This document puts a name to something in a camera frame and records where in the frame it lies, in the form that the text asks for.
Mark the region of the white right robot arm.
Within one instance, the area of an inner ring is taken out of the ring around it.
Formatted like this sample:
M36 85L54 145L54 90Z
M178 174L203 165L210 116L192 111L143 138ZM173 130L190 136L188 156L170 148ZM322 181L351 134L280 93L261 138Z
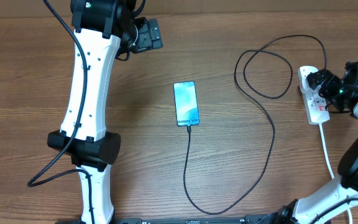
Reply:
M338 112L349 110L358 119L358 62L347 62L342 78L329 70L311 66L298 69L300 91L306 116L312 125L329 121L329 106ZM343 155L337 175L312 195L294 200L261 223L328 223L332 218L358 206L358 138Z

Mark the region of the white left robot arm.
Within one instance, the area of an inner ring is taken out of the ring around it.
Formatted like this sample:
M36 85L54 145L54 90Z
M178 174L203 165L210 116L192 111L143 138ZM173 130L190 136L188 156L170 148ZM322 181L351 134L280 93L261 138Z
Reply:
M106 129L106 103L115 60L162 48L156 19L140 16L135 1L76 0L70 3L75 63L67 112L47 145L69 155L81 180L83 212L77 223L112 223L111 166L121 137Z

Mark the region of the blue smartphone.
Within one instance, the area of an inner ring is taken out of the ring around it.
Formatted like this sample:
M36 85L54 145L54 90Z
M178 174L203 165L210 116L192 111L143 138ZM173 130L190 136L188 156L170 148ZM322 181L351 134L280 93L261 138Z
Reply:
M200 116L194 81L173 84L175 111L178 126L199 125Z

